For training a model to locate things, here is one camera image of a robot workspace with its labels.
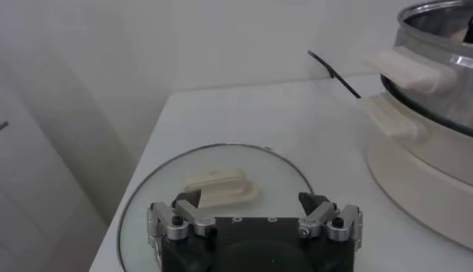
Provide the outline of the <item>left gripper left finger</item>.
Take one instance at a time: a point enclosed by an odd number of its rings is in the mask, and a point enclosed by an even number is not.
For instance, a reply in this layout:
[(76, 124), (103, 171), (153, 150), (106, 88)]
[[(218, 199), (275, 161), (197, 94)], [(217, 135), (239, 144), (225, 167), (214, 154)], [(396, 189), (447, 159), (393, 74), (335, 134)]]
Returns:
[(201, 190), (179, 193), (171, 205), (152, 203), (147, 209), (149, 240), (167, 238), (171, 241), (187, 239), (191, 233), (211, 237), (216, 233), (216, 219), (198, 209)]

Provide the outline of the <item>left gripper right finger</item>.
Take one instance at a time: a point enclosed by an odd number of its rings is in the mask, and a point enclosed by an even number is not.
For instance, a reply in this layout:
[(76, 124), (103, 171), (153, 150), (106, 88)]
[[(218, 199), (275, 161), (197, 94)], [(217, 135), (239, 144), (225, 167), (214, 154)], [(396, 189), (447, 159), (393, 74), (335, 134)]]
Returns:
[(354, 248), (361, 248), (363, 213), (357, 205), (345, 205), (340, 209), (325, 196), (306, 192), (299, 193), (298, 198), (305, 212), (298, 220), (301, 239), (320, 237), (325, 231), (329, 240), (346, 242), (351, 239)]

